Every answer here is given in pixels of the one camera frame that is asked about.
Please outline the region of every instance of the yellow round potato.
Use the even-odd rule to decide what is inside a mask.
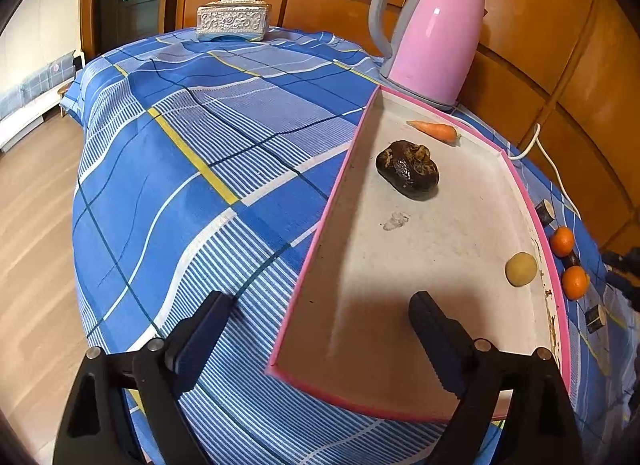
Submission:
[[[504,273],[513,286],[529,285],[538,273],[538,263],[533,255],[518,252],[504,265]]]

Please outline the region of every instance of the orange fruit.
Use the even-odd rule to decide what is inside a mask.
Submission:
[[[567,227],[558,227],[549,238],[551,251],[557,257],[567,257],[574,248],[574,233]]]
[[[562,274],[562,289],[569,301],[580,299],[589,287],[589,276],[582,267],[569,267]]]

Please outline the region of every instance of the white wall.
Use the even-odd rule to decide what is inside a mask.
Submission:
[[[23,0],[0,36],[0,92],[79,49],[79,0]]]

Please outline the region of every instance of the kettle base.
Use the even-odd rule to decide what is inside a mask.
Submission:
[[[398,84],[397,82],[393,82],[391,79],[386,78],[383,75],[380,75],[380,80],[382,82],[382,84],[384,84],[385,86],[389,86],[390,88],[393,88],[394,90],[398,90],[402,93],[406,93],[407,95],[409,95],[409,97],[413,97],[414,99],[418,99],[421,102],[424,102],[434,108],[436,108],[437,110],[440,111],[444,111],[444,112],[450,112],[453,108],[456,107],[456,105],[458,104],[457,102],[453,103],[453,104],[443,104],[442,102],[437,102],[435,100],[431,100],[427,97],[425,97],[424,95],[420,95],[420,93],[416,93],[414,91],[411,91],[410,89],[406,88],[405,86],[402,86],[401,84]]]

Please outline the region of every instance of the pink electric kettle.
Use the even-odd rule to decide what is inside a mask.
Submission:
[[[484,0],[406,0],[391,42],[380,25],[387,1],[371,0],[369,7],[369,31],[385,57],[385,83],[450,110],[478,46]]]

